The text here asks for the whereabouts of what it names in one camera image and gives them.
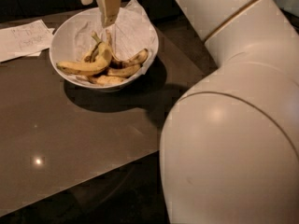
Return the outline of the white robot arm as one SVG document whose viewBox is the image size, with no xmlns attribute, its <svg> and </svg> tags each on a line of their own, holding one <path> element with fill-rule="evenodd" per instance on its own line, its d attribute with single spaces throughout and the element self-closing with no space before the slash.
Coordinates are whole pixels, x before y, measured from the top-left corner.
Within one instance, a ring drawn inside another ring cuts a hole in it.
<svg viewBox="0 0 299 224">
<path fill-rule="evenodd" d="M 299 224 L 299 37 L 273 0 L 176 0 L 216 71 L 164 122 L 171 224 Z"/>
</svg>

